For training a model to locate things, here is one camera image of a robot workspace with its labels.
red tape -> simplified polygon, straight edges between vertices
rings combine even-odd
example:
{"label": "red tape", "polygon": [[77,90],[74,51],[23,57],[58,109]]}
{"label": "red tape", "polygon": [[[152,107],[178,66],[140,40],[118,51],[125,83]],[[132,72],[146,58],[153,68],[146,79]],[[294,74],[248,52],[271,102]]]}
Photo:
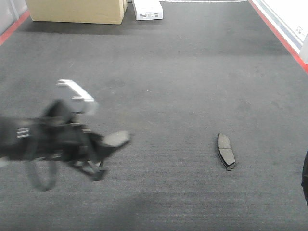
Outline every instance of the red tape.
{"label": "red tape", "polygon": [[274,25],[267,19],[267,17],[260,11],[260,9],[249,0],[250,4],[253,6],[255,11],[259,14],[265,24],[271,29],[274,35],[279,39],[283,46],[289,51],[293,58],[298,62],[298,64],[306,71],[308,74],[308,64],[306,64],[298,55],[298,53],[291,47],[291,45],[284,39],[284,37],[278,32]]}
{"label": "red tape", "polygon": [[0,46],[14,33],[15,30],[30,16],[30,12],[24,12],[20,18],[13,23],[1,36],[0,36]]}

brake pad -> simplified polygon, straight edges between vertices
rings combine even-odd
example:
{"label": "brake pad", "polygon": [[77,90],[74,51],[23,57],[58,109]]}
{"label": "brake pad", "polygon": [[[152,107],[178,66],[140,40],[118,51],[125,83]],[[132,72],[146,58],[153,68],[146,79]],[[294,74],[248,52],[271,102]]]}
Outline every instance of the brake pad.
{"label": "brake pad", "polygon": [[218,134],[217,148],[219,157],[228,171],[233,170],[235,158],[231,148],[231,142],[226,135]]}

white wall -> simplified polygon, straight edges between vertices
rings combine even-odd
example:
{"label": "white wall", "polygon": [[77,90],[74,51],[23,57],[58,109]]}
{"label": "white wall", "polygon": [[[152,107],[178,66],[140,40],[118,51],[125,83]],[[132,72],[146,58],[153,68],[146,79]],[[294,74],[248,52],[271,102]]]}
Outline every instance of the white wall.
{"label": "white wall", "polygon": [[308,0],[262,0],[300,39],[308,33]]}
{"label": "white wall", "polygon": [[0,35],[26,10],[25,0],[0,0]]}

gray carpet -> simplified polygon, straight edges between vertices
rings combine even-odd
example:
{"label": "gray carpet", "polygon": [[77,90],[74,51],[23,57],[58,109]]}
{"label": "gray carpet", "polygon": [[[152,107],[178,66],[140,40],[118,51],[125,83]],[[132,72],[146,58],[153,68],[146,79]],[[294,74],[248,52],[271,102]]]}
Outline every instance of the gray carpet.
{"label": "gray carpet", "polygon": [[42,193],[23,163],[1,168],[1,230],[307,230],[306,73],[248,2],[162,6],[137,22],[130,4],[120,26],[28,19],[0,47],[3,115],[40,115],[68,78],[100,103],[93,130],[135,135],[100,182],[60,164]]}

black cable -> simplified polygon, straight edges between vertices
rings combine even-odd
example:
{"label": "black cable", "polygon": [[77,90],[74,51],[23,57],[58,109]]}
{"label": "black cable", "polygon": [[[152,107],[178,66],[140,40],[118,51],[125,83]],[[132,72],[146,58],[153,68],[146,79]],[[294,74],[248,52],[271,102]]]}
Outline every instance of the black cable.
{"label": "black cable", "polygon": [[36,171],[36,165],[33,162],[34,154],[38,148],[38,141],[34,140],[32,137],[25,139],[29,140],[29,144],[24,155],[26,159],[25,164],[28,178],[34,188],[42,192],[48,191],[52,189],[56,184],[57,165],[54,161],[49,161],[50,180],[46,185],[43,185]]}

